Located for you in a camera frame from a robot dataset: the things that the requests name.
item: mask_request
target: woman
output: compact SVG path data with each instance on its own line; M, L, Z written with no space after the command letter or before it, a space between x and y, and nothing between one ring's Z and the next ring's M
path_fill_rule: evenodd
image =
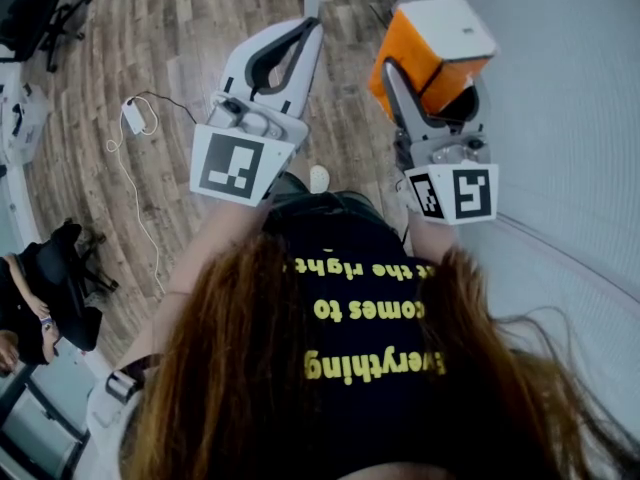
M164 354L124 477L637 472L637 443L555 356L510 350L453 231L409 230L414 258L363 196L288 173L273 208L218 204L122 360Z
M78 314L66 284L44 279L37 266L40 251L53 244L57 252L48 259L51 268L57 269L57 262L65 257L67 248L74 247L81 231L78 224L65 223L53 233L51 242L31 244L19 257L0 258L0 372L12 372L17 359L31 365L50 363L60 335L81 350L95 348L102 314L95 308Z

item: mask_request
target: orange block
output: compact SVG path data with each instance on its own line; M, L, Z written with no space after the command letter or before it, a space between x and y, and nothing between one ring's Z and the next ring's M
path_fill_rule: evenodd
M421 0L401 4L382 43L369 89L391 119L382 82L383 62L406 71L428 114L455 100L497 53L486 27L465 0Z

